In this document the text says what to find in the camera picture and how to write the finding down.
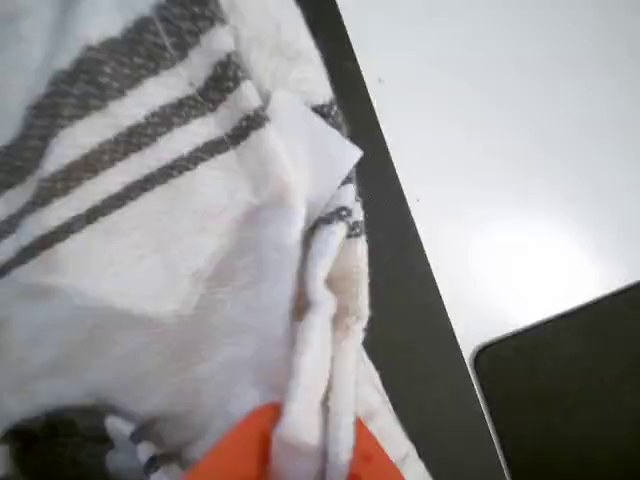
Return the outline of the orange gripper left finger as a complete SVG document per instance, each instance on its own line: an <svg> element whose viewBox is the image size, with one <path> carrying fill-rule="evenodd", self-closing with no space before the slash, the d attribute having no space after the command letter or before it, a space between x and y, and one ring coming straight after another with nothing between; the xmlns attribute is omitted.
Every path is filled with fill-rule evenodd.
<svg viewBox="0 0 640 480"><path fill-rule="evenodd" d="M270 478L272 435L280 406L265 404L231 428L195 465L188 480L266 480Z"/></svg>

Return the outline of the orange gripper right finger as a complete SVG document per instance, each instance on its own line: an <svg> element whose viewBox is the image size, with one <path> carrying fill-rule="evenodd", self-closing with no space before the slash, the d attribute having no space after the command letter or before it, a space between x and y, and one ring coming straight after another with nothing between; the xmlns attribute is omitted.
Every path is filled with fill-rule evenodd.
<svg viewBox="0 0 640 480"><path fill-rule="evenodd" d="M360 418L355 423L349 480L400 480L400 470Z"/></svg>

